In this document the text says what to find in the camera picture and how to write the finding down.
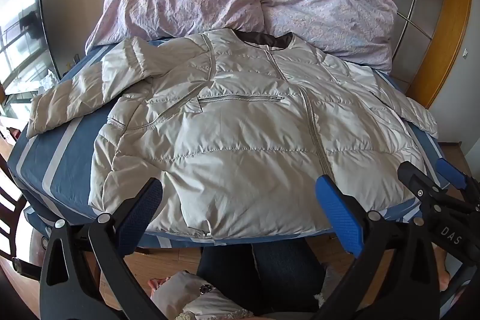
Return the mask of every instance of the wooden floor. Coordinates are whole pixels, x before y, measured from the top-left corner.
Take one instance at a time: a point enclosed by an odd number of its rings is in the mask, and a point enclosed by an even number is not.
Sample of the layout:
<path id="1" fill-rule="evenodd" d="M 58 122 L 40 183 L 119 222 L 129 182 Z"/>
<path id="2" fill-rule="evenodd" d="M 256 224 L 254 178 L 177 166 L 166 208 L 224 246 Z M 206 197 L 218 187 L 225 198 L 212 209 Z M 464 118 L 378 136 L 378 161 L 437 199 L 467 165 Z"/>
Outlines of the wooden floor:
<path id="1" fill-rule="evenodd" d="M 464 172 L 470 173 L 465 157 L 458 145 L 442 146 L 442 150 L 447 159 L 456 167 Z M 307 241 L 321 263 L 332 265 L 340 275 L 345 274 L 353 261 L 353 256 L 347 254 L 343 250 L 336 237 L 332 235 L 322 235 L 315 238 L 308 238 Z M 364 305 L 369 304 L 374 300 L 383 278 L 385 277 L 391 256 L 391 251 L 388 251 L 384 255 L 374 281 L 363 299 Z M 153 250 L 151 255 L 134 253 L 133 255 L 127 256 L 125 262 L 140 286 L 149 294 L 150 289 L 148 288 L 147 281 L 150 278 L 164 278 L 181 270 L 196 272 L 199 259 L 200 251 L 196 248 L 166 248 Z M 38 283 L 16 275 L 13 270 L 9 269 L 7 263 L 2 262 L 1 264 L 4 269 L 7 270 L 9 279 L 19 292 L 20 296 L 25 302 L 27 302 L 32 311 L 38 314 Z M 118 308 L 118 304 L 111 293 L 110 287 L 103 278 L 103 275 L 100 280 L 100 292 L 108 305 Z"/>

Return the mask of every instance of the tv screen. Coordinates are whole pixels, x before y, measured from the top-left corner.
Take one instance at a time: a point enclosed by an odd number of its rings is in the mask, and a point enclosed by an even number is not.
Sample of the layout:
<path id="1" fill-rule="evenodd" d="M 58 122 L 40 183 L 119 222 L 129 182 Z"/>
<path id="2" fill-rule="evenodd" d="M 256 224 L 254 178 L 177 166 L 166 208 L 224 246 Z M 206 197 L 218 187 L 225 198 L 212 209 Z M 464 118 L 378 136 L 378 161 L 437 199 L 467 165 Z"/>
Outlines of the tv screen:
<path id="1" fill-rule="evenodd" d="M 0 83 L 6 95 L 38 91 L 45 83 L 59 80 L 45 35 L 41 0 L 9 0 L 2 5 L 0 33 Z"/>

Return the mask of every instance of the chair back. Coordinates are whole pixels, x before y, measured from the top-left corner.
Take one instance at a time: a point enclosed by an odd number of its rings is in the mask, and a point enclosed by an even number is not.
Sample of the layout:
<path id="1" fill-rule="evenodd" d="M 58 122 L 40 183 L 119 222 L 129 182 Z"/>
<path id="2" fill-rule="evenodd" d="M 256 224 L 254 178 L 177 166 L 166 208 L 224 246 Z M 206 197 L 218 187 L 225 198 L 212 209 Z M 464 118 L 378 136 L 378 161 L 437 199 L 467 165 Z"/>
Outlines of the chair back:
<path id="1" fill-rule="evenodd" d="M 14 182 L 11 177 L 10 170 L 8 169 L 7 162 L 0 155 L 0 168 L 7 176 L 7 178 Z M 23 211 L 23 208 L 26 205 L 26 199 L 23 195 L 15 200 L 8 194 L 2 187 L 3 181 L 0 182 L 0 220 L 2 220 L 6 226 L 9 228 L 7 233 L 2 227 L 0 227 L 0 235 L 5 236 L 8 239 L 10 244 L 10 253 L 0 250 L 0 256 L 11 260 L 17 256 L 17 246 L 15 244 L 15 236 L 17 234 L 18 221 L 20 219 L 20 214 Z"/>

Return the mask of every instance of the dark pants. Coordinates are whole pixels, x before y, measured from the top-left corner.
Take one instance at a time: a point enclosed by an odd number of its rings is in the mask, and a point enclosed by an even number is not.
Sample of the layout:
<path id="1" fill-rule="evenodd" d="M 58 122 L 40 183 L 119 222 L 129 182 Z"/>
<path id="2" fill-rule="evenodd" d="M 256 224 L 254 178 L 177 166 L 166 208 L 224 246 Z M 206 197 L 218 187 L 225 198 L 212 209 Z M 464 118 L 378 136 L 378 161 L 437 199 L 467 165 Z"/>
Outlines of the dark pants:
<path id="1" fill-rule="evenodd" d="M 325 269 L 301 238 L 205 247 L 197 275 L 260 316 L 318 311 Z"/>

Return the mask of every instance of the blue bedsheet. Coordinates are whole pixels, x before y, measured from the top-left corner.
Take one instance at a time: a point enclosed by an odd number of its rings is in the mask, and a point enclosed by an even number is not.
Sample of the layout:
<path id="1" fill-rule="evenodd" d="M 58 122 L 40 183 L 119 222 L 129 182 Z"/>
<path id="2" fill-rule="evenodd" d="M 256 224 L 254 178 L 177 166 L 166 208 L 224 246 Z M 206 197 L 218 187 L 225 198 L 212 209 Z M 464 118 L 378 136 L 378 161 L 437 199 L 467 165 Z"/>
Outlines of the blue bedsheet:
<path id="1" fill-rule="evenodd" d="M 160 45 L 165 40 L 168 39 L 152 41 L 151 44 Z M 95 48 L 70 70 L 64 79 L 71 79 L 83 67 L 99 62 L 114 46 L 112 44 Z M 387 75 L 381 73 L 379 75 L 397 88 Z M 59 218 L 65 218 L 70 224 L 80 224 L 87 223 L 97 216 L 93 208 L 88 206 L 93 145 L 99 129 L 106 123 L 107 116 L 115 103 L 116 99 L 92 114 L 74 119 L 68 124 L 30 140 L 26 139 L 23 132 L 17 141 L 8 165 L 31 204 L 31 207 L 25 210 L 27 221 L 41 233 L 49 235 L 51 227 Z M 422 151 L 428 175 L 439 186 L 446 187 L 448 182 L 434 170 L 436 160 L 443 156 L 437 140 L 411 123 L 406 122 L 406 125 Z M 408 220 L 418 212 L 416 202 L 416 199 L 411 199 L 381 213 L 389 219 Z M 301 235 L 214 241 L 184 238 L 164 232 L 146 232 L 139 245 L 141 247 L 195 247 L 280 240 L 298 236 Z"/>

